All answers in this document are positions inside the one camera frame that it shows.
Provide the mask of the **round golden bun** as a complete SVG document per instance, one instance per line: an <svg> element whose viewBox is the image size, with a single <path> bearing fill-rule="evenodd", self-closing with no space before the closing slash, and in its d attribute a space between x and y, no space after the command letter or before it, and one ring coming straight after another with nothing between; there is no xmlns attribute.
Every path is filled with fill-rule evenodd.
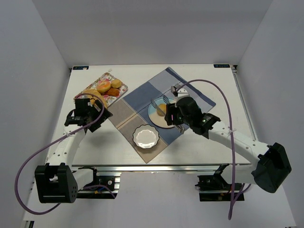
<svg viewBox="0 0 304 228"><path fill-rule="evenodd" d="M157 114L159 116L165 116L166 115L166 104L159 104L158 105Z"/></svg>

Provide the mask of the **long twisted bread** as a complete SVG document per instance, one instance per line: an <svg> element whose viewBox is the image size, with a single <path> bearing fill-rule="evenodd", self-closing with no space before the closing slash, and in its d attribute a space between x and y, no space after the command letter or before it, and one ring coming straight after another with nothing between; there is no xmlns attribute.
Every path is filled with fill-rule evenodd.
<svg viewBox="0 0 304 228"><path fill-rule="evenodd" d="M105 102L105 99L97 90L95 90L93 94L96 95L102 102Z"/></svg>

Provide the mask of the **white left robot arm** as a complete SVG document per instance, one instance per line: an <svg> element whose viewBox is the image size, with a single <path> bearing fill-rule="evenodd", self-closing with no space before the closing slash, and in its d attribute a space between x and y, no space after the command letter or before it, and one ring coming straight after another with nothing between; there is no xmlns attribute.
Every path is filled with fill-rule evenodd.
<svg viewBox="0 0 304 228"><path fill-rule="evenodd" d="M94 132L111 117L102 100L77 98L75 108L64 123L63 138L45 165L35 169L38 198L41 203L73 203L78 191L94 180L92 168L72 171L72 163L87 131Z"/></svg>

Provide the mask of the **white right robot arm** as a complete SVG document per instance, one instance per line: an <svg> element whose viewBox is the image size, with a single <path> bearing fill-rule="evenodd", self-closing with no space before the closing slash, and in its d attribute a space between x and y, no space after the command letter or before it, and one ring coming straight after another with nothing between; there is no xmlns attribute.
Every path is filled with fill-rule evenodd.
<svg viewBox="0 0 304 228"><path fill-rule="evenodd" d="M269 145L231 131L217 116L203 113L189 96L166 105L165 121L168 125L185 124L195 134L233 149L249 161L249 165L227 165L220 169L218 174L225 182L255 184L266 192L275 193L292 171L283 145Z"/></svg>

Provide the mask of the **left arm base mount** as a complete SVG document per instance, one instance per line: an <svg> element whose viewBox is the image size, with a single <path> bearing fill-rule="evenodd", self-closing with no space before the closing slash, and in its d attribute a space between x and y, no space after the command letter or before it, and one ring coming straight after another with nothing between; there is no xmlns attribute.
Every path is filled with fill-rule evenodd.
<svg viewBox="0 0 304 228"><path fill-rule="evenodd" d="M86 184L78 190L77 199L114 199L119 191L121 173L116 171L103 171L97 167L80 167L77 171L90 170L85 177Z"/></svg>

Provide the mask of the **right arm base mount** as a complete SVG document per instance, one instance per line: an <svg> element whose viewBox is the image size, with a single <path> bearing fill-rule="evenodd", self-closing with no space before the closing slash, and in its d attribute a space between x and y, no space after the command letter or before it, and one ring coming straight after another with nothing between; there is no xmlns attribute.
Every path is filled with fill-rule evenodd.
<svg viewBox="0 0 304 228"><path fill-rule="evenodd" d="M200 202L230 201L232 185L221 176L228 164L220 165L212 175L199 175L195 188L199 191Z"/></svg>

